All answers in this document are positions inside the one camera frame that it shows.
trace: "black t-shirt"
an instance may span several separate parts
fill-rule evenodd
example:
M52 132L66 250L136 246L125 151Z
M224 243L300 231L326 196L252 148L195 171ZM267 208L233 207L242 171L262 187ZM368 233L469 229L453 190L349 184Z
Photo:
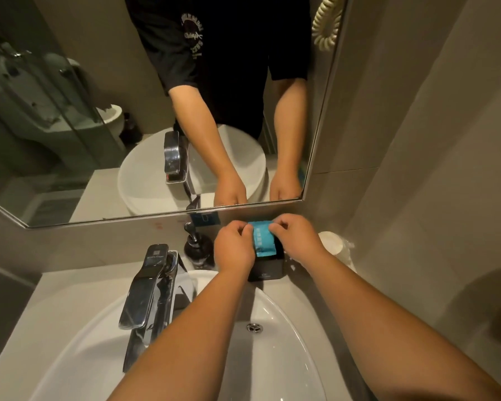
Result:
M309 0L125 0L167 93L197 87L217 123L258 138L267 68L307 78Z

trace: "white graphic print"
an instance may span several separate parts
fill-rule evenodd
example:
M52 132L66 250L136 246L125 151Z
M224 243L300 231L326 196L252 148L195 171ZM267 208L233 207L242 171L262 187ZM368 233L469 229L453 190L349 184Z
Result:
M193 54L193 59L196 59L197 56L202 56L202 53L199 52L200 48L204 45L202 42L202 24L193 14L182 14L181 16L182 26L184 27L184 37L188 40L191 53Z

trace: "black tissue box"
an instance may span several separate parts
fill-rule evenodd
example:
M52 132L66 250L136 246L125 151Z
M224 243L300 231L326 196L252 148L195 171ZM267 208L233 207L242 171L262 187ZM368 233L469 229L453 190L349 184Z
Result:
M277 280L284 276L284 247L276 236L274 236L274 247L277 250L276 255L256 256L248 281Z

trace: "chrome faucet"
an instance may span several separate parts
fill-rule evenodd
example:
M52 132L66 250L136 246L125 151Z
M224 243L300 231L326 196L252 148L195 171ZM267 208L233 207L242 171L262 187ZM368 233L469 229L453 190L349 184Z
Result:
M195 194L189 177L189 141L178 131L169 131L163 141L165 155L166 184L181 184L189 199L186 209L197 209L200 206L200 195Z
M120 329L131 329L122 371L126 373L195 296L194 286L176 251L151 245L130 285L119 319Z

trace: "forearm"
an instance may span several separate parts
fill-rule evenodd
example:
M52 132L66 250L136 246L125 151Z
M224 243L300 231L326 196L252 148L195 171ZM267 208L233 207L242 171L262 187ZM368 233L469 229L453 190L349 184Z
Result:
M219 178L223 172L234 171L219 130L199 90L188 85L169 90L176 118L193 147L209 169Z
M305 265L380 400L501 399L501 387L436 331L331 255Z
M281 94L274 110L278 168L297 171L301 161L307 121L307 87L304 79L279 80Z
M246 277L239 270L218 273L137 360L108 401L217 399Z

